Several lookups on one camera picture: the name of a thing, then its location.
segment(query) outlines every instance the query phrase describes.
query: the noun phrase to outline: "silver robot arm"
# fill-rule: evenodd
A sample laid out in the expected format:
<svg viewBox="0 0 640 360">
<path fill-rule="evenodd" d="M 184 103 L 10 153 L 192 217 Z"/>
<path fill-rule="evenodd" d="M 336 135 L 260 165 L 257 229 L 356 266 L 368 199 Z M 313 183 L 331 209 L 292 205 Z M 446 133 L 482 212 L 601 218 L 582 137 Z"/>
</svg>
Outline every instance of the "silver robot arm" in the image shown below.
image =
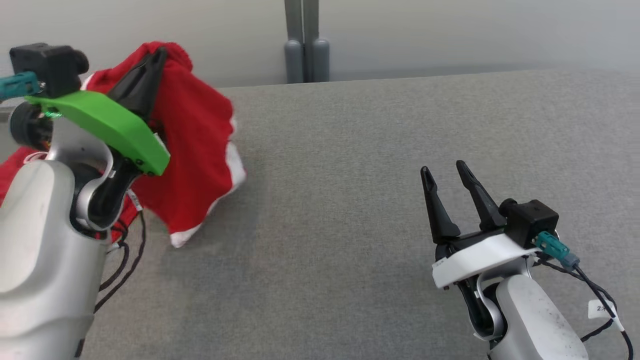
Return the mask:
<svg viewBox="0 0 640 360">
<path fill-rule="evenodd" d="M 120 213 L 87 226 L 86 199 L 113 157 L 69 120 L 56 119 L 53 132 L 47 159 L 20 169 L 0 208 L 0 359 L 80 356 L 109 245 L 88 234 L 109 229 Z M 95 177 L 74 173 L 78 164 L 96 166 Z"/>
<path fill-rule="evenodd" d="M 436 286 L 460 289 L 474 335 L 489 342 L 491 360 L 588 359 L 580 338 L 530 273 L 541 251 L 531 240 L 540 232 L 555 232 L 557 213 L 536 200 L 519 205 L 509 200 L 499 208 L 466 164 L 456 165 L 480 215 L 481 231 L 460 234 L 429 169 L 422 168 L 436 243 Z"/>
<path fill-rule="evenodd" d="M 65 97 L 59 103 L 67 109 L 24 102 L 10 116 L 17 143 L 48 153 L 18 171 L 0 208 L 0 359 L 75 359 L 104 303 L 96 300 L 110 241 L 100 239 L 111 239 L 126 192 L 143 173 L 140 158 L 155 161 L 157 175 L 168 163 L 148 128 L 167 52 L 160 47 L 146 55 L 106 94 L 112 101 L 74 97 L 78 74 L 88 70 L 82 52 L 38 43 L 11 54 L 16 75 L 0 78 L 0 100 Z M 102 117 L 99 110 L 114 111 L 113 105 L 117 111 Z M 119 127 L 109 122 L 118 119 Z M 122 145 L 145 139 L 140 152 Z M 154 151 L 162 155 L 149 156 Z"/>
</svg>

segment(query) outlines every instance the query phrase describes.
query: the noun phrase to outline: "black cable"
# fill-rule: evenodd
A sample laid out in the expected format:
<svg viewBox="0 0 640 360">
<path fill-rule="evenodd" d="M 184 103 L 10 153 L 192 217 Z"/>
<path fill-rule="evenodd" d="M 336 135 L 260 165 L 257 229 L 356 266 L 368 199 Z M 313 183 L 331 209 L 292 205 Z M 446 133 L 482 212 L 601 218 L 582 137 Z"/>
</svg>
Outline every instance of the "black cable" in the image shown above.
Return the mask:
<svg viewBox="0 0 640 360">
<path fill-rule="evenodd" d="M 118 266 L 118 269 L 113 273 L 113 275 L 109 277 L 109 279 L 100 284 L 100 288 L 98 289 L 98 291 L 103 291 L 111 286 L 111 284 L 113 284 L 113 282 L 116 281 L 116 279 L 120 276 L 120 274 L 122 274 L 122 271 L 129 262 L 129 245 L 125 243 L 125 240 L 129 235 L 129 227 L 121 219 L 118 219 L 118 225 L 112 226 L 111 231 L 118 231 L 120 233 L 120 240 L 118 241 L 118 243 L 120 244 L 120 247 L 124 248 L 124 255 L 122 257 L 120 265 Z"/>
<path fill-rule="evenodd" d="M 575 269 L 575 271 L 578 273 L 578 275 L 580 275 L 584 279 L 584 282 L 586 282 L 587 285 L 589 285 L 589 287 L 591 288 L 591 291 L 593 291 L 593 293 L 596 294 L 596 297 L 602 303 L 602 305 L 604 306 L 605 310 L 607 310 L 607 312 L 609 313 L 609 316 L 611 316 L 612 319 L 615 318 L 616 317 L 616 313 L 614 313 L 613 310 L 611 310 L 611 307 L 609 306 L 609 303 L 607 303 L 604 300 L 604 298 L 602 297 L 602 294 L 598 290 L 599 286 L 597 286 L 591 280 L 589 280 L 587 275 L 582 271 L 582 269 L 578 266 L 578 264 L 574 265 L 573 269 Z"/>
<path fill-rule="evenodd" d="M 603 331 L 607 330 L 608 328 L 610 328 L 611 325 L 613 325 L 613 319 L 609 319 L 608 322 L 605 322 L 599 328 L 597 328 L 594 331 L 591 331 L 589 334 L 586 334 L 585 336 L 581 337 L 580 341 L 585 342 L 588 339 L 591 339 L 593 336 L 600 335 L 601 332 L 603 332 Z"/>
<path fill-rule="evenodd" d="M 589 280 L 589 277 L 587 277 L 587 275 L 582 271 L 582 269 L 580 268 L 580 266 L 578 266 L 578 264 L 574 265 L 573 269 L 580 276 L 582 276 L 582 278 L 584 279 L 584 282 L 586 282 L 587 285 L 589 285 L 589 287 L 593 291 L 593 293 L 596 294 L 596 297 L 598 297 L 598 300 L 602 303 L 602 305 L 604 306 L 605 310 L 607 310 L 607 312 L 609 313 L 609 316 L 611 316 L 611 319 L 615 319 L 617 317 L 616 314 L 613 312 L 613 310 L 611 310 L 611 307 L 609 306 L 609 304 L 602 298 L 602 295 L 600 294 L 600 292 L 598 290 L 598 286 L 593 281 Z M 626 331 L 622 330 L 622 331 L 620 331 L 620 333 L 622 334 L 622 337 L 625 339 L 625 343 L 627 343 L 627 349 L 628 349 L 628 352 L 629 352 L 628 359 L 629 360 L 633 360 L 633 358 L 634 358 L 634 346 L 631 344 L 631 339 L 629 338 L 629 335 L 627 334 Z"/>
<path fill-rule="evenodd" d="M 579 276 L 579 275 L 577 275 L 577 274 L 575 274 L 573 272 L 567 271 L 565 268 L 563 268 L 561 266 L 557 266 L 557 265 L 554 265 L 552 263 L 548 263 L 546 261 L 540 261 L 539 264 L 548 266 L 548 267 L 550 267 L 550 268 L 552 268 L 554 270 L 557 270 L 559 272 L 562 272 L 564 274 L 569 274 L 569 275 L 573 276 L 574 278 L 576 278 L 576 279 L 578 279 L 578 280 L 580 280 L 582 282 L 586 282 L 581 276 Z M 609 301 L 611 301 L 613 303 L 613 306 L 617 309 L 618 305 L 617 305 L 616 301 L 613 299 L 613 297 L 611 295 L 609 295 L 609 293 L 607 293 L 607 290 L 604 290 L 601 286 L 599 286 L 599 285 L 597 285 L 595 283 L 593 283 L 593 284 L 598 288 L 598 291 L 602 292 L 604 294 L 604 296 L 607 299 L 609 299 Z M 599 328 L 597 328 L 594 331 L 591 331 L 589 334 L 586 334 L 585 336 L 581 337 L 580 341 L 581 342 L 585 342 L 588 339 L 592 338 L 593 336 L 599 335 L 601 332 L 603 332 L 606 329 L 610 328 L 611 325 L 613 325 L 613 319 L 610 319 L 609 321 L 605 322 Z"/>
<path fill-rule="evenodd" d="M 118 291 L 124 285 L 124 283 L 128 280 L 131 274 L 133 274 L 136 267 L 138 266 L 138 263 L 140 262 L 140 259 L 142 258 L 142 254 L 145 251 L 145 244 L 147 243 L 147 224 L 145 223 L 145 217 L 142 215 L 142 211 L 138 213 L 140 214 L 140 222 L 142 223 L 142 241 L 140 242 L 138 255 L 133 260 L 133 263 L 131 264 L 131 269 L 129 269 L 129 271 L 126 274 L 124 274 L 120 282 L 116 284 L 116 286 L 114 286 L 109 291 L 109 293 L 107 293 L 107 295 L 105 295 L 100 301 L 98 301 L 98 304 L 95 305 L 95 309 L 93 310 L 94 313 L 100 310 L 100 308 L 113 296 L 113 294 L 115 294 L 116 291 Z"/>
<path fill-rule="evenodd" d="M 581 277 L 580 277 L 580 275 L 577 275 L 577 274 L 575 274 L 575 273 L 573 273 L 573 272 L 567 271 L 567 270 L 565 270 L 565 269 L 564 269 L 563 267 L 561 267 L 561 266 L 557 266 L 557 265 L 555 265 L 555 264 L 548 263 L 548 262 L 546 262 L 546 261 L 540 261 L 540 264 L 545 265 L 545 266 L 548 266 L 548 267 L 550 267 L 550 268 L 552 268 L 552 269 L 554 269 L 554 270 L 557 270 L 557 271 L 559 271 L 559 272 L 562 272 L 562 273 L 564 273 L 564 274 L 571 275 L 571 276 L 573 276 L 574 278 L 576 278 L 576 279 L 578 279 L 578 280 L 580 280 L 580 281 L 582 281 L 582 282 L 586 282 L 583 278 L 581 278 Z M 616 301 L 613 299 L 613 297 L 612 297 L 611 295 L 609 295 L 609 293 L 607 293 L 607 290 L 604 290 L 601 286 L 597 285 L 597 284 L 596 284 L 596 283 L 594 283 L 594 282 L 592 282 L 592 284 L 593 284 L 594 286 L 596 286 L 596 288 L 598 289 L 598 291 L 600 291 L 601 293 L 603 293 L 603 294 L 604 294 L 604 296 L 605 296 L 607 299 L 609 299 L 609 301 L 611 301 L 611 302 L 613 303 L 613 306 L 615 306 L 615 307 L 616 307 L 616 309 L 618 308 L 618 304 L 617 304 L 617 303 L 616 303 Z"/>
<path fill-rule="evenodd" d="M 109 277 L 109 279 L 106 279 L 102 284 L 100 284 L 100 288 L 98 289 L 98 291 L 105 290 L 106 288 L 111 286 L 111 284 L 113 284 L 113 282 L 120 277 L 120 274 L 122 274 L 122 270 L 124 270 L 124 268 L 127 266 L 127 262 L 129 261 L 129 244 L 121 241 L 120 247 L 124 249 L 124 255 L 122 256 L 120 266 L 118 266 L 118 269 L 113 273 L 113 275 Z"/>
</svg>

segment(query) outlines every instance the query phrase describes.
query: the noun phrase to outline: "gray felt surface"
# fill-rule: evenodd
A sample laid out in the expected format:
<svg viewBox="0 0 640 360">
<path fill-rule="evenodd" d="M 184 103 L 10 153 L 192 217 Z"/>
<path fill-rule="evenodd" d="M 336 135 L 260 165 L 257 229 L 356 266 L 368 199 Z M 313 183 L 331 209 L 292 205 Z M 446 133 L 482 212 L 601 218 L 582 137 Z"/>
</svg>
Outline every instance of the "gray felt surface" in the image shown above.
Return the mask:
<svg viewBox="0 0 640 360">
<path fill-rule="evenodd" d="M 143 260 L 98 313 L 84 358 L 486 359 L 459 292 L 431 280 L 419 169 L 474 231 L 458 159 L 497 202 L 560 214 L 563 241 L 640 347 L 638 84 L 530 71 L 224 89 L 247 183 L 181 249 L 147 215 Z M 579 334 L 603 322 L 587 319 L 586 285 L 534 276 Z M 613 330 L 586 346 L 626 359 Z"/>
</svg>

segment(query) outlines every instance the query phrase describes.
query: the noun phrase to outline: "teal connector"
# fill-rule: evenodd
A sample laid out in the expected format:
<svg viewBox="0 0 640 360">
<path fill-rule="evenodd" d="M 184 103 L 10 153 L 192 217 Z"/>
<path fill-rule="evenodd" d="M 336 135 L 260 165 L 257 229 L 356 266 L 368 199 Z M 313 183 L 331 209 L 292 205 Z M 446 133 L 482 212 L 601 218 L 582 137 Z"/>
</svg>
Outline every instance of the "teal connector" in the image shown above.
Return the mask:
<svg viewBox="0 0 640 360">
<path fill-rule="evenodd" d="M 569 248 L 560 242 L 555 236 L 543 231 L 536 236 L 536 246 L 545 254 L 560 261 L 560 264 L 567 269 L 573 270 L 573 266 L 580 263 L 580 259 L 571 253 Z"/>
<path fill-rule="evenodd" d="M 31 71 L 21 72 L 14 76 L 0 78 L 0 101 L 13 97 L 35 95 L 40 92 L 40 83 L 36 74 Z"/>
</svg>

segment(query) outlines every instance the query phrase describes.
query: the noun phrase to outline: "red cloth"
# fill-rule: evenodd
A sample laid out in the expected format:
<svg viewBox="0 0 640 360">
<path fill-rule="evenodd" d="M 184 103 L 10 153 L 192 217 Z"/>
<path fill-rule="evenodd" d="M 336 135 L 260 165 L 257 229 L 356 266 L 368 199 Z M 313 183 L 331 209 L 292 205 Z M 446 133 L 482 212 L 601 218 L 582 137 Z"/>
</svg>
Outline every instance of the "red cloth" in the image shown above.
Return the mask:
<svg viewBox="0 0 640 360">
<path fill-rule="evenodd" d="M 167 225 L 172 244 L 182 246 L 200 227 L 217 200 L 235 190 L 246 173 L 230 143 L 234 132 L 231 102 L 197 79 L 187 53 L 178 44 L 143 44 L 121 64 L 87 79 L 87 90 L 107 93 L 142 57 L 167 49 L 162 82 L 152 119 L 160 122 L 171 160 L 162 176 L 139 178 L 132 186 L 144 208 Z M 24 158 L 20 148 L 0 166 L 0 203 Z M 136 209 L 127 197 L 122 220 L 130 224 Z"/>
</svg>

